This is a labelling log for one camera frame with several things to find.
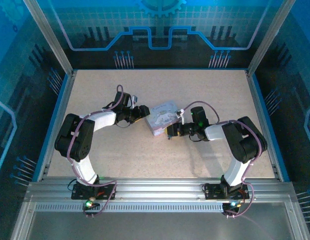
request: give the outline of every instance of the beige work surface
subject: beige work surface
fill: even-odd
[[[193,101],[206,101],[221,121],[249,116],[261,129],[243,70],[79,70],[66,114],[100,110],[114,100],[118,84],[126,93],[138,96],[138,105],[151,108],[173,100],[178,108],[185,108]],[[216,122],[214,112],[207,106],[204,109],[209,122]],[[192,120],[190,108],[185,120]],[[165,134],[153,136],[144,119],[128,128],[113,125],[96,131],[89,152],[96,173],[114,178],[220,177],[228,169],[230,156],[225,140],[191,142],[188,136],[168,140]],[[48,176],[74,176],[67,159],[57,151]],[[247,176],[274,177],[267,152]]]

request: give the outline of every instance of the enclosure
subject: enclosure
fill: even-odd
[[[268,147],[243,217],[202,191],[231,163],[225,139],[168,140],[144,119],[94,133],[91,164],[117,187],[81,213],[55,140],[119,84],[150,109],[204,101],[211,125],[252,120]],[[310,0],[0,0],[0,239],[87,237],[310,239]]]

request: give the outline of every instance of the blue acrylic panel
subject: blue acrylic panel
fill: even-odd
[[[281,1],[40,0],[72,66],[247,68]]]
[[[310,0],[295,2],[256,76],[288,176],[305,197],[310,191]]]
[[[0,239],[9,239],[64,79],[23,1],[0,1]]]

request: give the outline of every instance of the blue edge trim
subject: blue edge trim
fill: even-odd
[[[38,158],[38,162],[37,162],[37,165],[36,165],[36,168],[35,168],[35,172],[34,172],[34,175],[33,175],[33,178],[32,178],[32,182],[37,182],[37,178],[40,175],[42,164],[44,163],[44,156],[45,156],[45,154],[47,152],[47,149],[49,147],[49,139],[50,139],[50,136],[51,136],[52,131],[53,131],[53,126],[54,126],[54,123],[55,123],[55,120],[56,120],[56,117],[57,117],[58,110],[59,110],[60,105],[61,105],[62,97],[64,95],[64,91],[65,91],[66,84],[67,84],[68,80],[69,80],[69,78],[68,78],[67,74],[65,74],[65,77],[64,77],[64,80],[63,80],[63,84],[61,85],[61,88],[60,88],[60,91],[59,91],[59,94],[58,94],[58,98],[57,98],[57,101],[56,101],[56,104],[55,104],[55,108],[54,108],[53,114],[52,114],[51,119],[50,119],[50,123],[49,123],[49,126],[48,126],[46,137],[45,137],[45,140],[44,140],[44,143],[43,143],[43,147],[41,148],[41,151],[40,151],[40,154],[39,154],[39,158]]]
[[[275,136],[274,129],[273,129],[273,126],[272,126],[272,123],[271,123],[271,119],[270,119],[269,114],[267,112],[266,105],[265,105],[265,102],[263,100],[262,92],[261,92],[261,89],[260,89],[260,85],[259,85],[259,83],[257,81],[257,78],[256,78],[255,74],[252,76],[252,79],[253,79],[253,82],[255,84],[257,95],[258,95],[258,98],[260,100],[261,108],[262,108],[263,114],[264,114],[265,119],[266,119],[266,125],[267,125],[267,127],[269,129],[269,132],[270,132],[270,137],[271,137],[272,142],[273,142],[273,146],[274,146],[274,149],[275,149],[275,152],[276,152],[276,156],[277,156],[277,160],[278,160],[278,163],[279,163],[281,174],[283,176],[283,180],[284,180],[284,182],[289,182],[290,178],[289,178],[289,175],[287,173],[287,170],[286,170],[286,167],[285,167],[285,164],[284,164],[284,159],[283,159],[283,156],[282,156],[281,151],[280,151],[280,146],[279,146],[279,144],[278,144],[278,142],[276,140],[276,136]],[[67,81],[68,81],[68,76],[65,75],[63,84],[61,86],[61,89],[60,89],[60,92],[59,92],[59,95],[58,95],[58,98],[57,98],[57,101],[56,101],[54,112],[53,112],[53,115],[52,115],[50,123],[49,123],[47,134],[46,134],[46,137],[45,137],[45,140],[44,140],[44,143],[43,143],[43,147],[42,147],[42,149],[40,151],[40,155],[39,155],[39,158],[38,158],[36,169],[35,169],[35,172],[34,172],[34,175],[33,175],[33,178],[32,178],[33,182],[37,181],[37,178],[38,178],[38,176],[40,174],[40,171],[41,171],[41,168],[42,168],[42,164],[44,162],[44,156],[45,156],[45,153],[46,153],[46,151],[48,149],[50,135],[52,133],[53,126],[54,126],[54,123],[55,123],[55,120],[56,120],[56,117],[57,117],[57,112],[58,112],[58,110],[60,108],[60,103],[62,101],[62,97],[63,97],[64,91],[65,91],[65,88],[66,88]]]
[[[253,81],[254,81],[254,84],[255,84],[255,87],[256,87],[256,91],[257,91],[257,94],[258,94],[258,98],[259,98],[259,101],[260,101],[260,104],[261,104],[261,108],[262,108],[263,114],[264,114],[265,119],[266,119],[266,125],[267,125],[267,127],[269,129],[270,137],[272,139],[273,146],[274,146],[274,149],[275,149],[275,152],[276,152],[278,164],[279,164],[279,167],[280,167],[280,169],[278,169],[278,170],[281,172],[281,174],[283,176],[283,181],[284,182],[289,182],[290,178],[289,178],[289,175],[287,173],[287,170],[286,170],[286,167],[285,167],[285,164],[284,164],[284,159],[283,159],[282,153],[280,151],[280,146],[279,146],[279,144],[277,142],[277,139],[276,139],[276,136],[275,136],[275,132],[274,132],[274,129],[273,129],[273,126],[272,126],[272,123],[271,123],[270,116],[269,116],[269,114],[267,112],[267,109],[266,109],[266,105],[265,105],[265,102],[264,102],[264,99],[263,99],[263,95],[262,95],[262,91],[261,91],[260,85],[259,85],[259,83],[257,81],[257,78],[256,78],[255,74],[253,74],[252,78],[253,78]]]

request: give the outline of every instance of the box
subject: box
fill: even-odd
[[[169,125],[180,121],[176,115],[177,110],[174,101],[167,101],[149,109],[150,114],[146,117],[146,122],[154,136],[164,133]]]

